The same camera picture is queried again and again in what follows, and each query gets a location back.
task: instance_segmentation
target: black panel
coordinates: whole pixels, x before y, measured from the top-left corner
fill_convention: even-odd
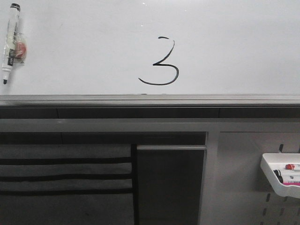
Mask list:
[[[221,108],[220,118],[300,118],[300,108]]]
[[[55,108],[0,108],[0,119],[57,119]]]
[[[218,108],[59,108],[62,119],[217,118]]]
[[[196,225],[204,151],[138,151],[140,223]]]
[[[62,144],[60,133],[0,133],[0,144]]]

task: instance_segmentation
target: whiteboard tray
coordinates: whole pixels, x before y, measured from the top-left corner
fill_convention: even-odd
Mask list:
[[[274,170],[285,169],[286,164],[299,164],[300,154],[264,153],[261,168],[272,185],[276,194],[282,197],[290,196],[300,198],[300,186],[284,185],[279,182]]]
[[[1,95],[0,107],[299,106],[300,95]]]

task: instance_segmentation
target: marker cap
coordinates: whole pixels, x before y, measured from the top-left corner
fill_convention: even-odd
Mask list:
[[[16,8],[18,11],[20,11],[20,5],[19,4],[16,4],[16,3],[12,3],[11,5],[10,5],[10,7],[11,8]]]
[[[286,168],[287,170],[293,170],[293,169],[295,168],[295,165],[294,165],[294,164],[286,164],[286,165],[285,165],[285,168]]]
[[[3,83],[4,83],[4,84],[7,83],[9,74],[10,74],[9,71],[6,71],[6,70],[3,71]]]
[[[280,170],[273,170],[273,172],[275,173],[275,175],[277,176],[278,180],[280,183],[283,183],[283,178],[281,176]]]

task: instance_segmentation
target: black strap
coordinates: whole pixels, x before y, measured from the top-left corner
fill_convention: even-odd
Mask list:
[[[138,173],[137,173],[137,148],[135,144],[131,145],[132,158],[132,189],[133,189],[133,209],[135,225],[140,224],[139,218],[139,188],[138,188]]]
[[[132,188],[121,189],[91,189],[91,190],[62,190],[62,191],[0,191],[0,195],[15,196],[51,196],[51,195],[111,195],[130,194]]]
[[[131,157],[116,158],[29,158],[29,159],[0,159],[0,165],[61,165],[61,164],[117,164],[130,163]]]
[[[23,176],[23,177],[0,177],[1,182],[23,182],[23,181],[52,181],[52,180],[128,180],[132,179],[132,174],[59,174],[49,176]]]

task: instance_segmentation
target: slotted metal panel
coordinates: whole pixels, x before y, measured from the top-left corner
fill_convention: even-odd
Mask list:
[[[278,196],[259,166],[262,154],[278,152],[281,144],[283,152],[298,152],[300,133],[220,134],[213,224],[300,224],[300,199]]]

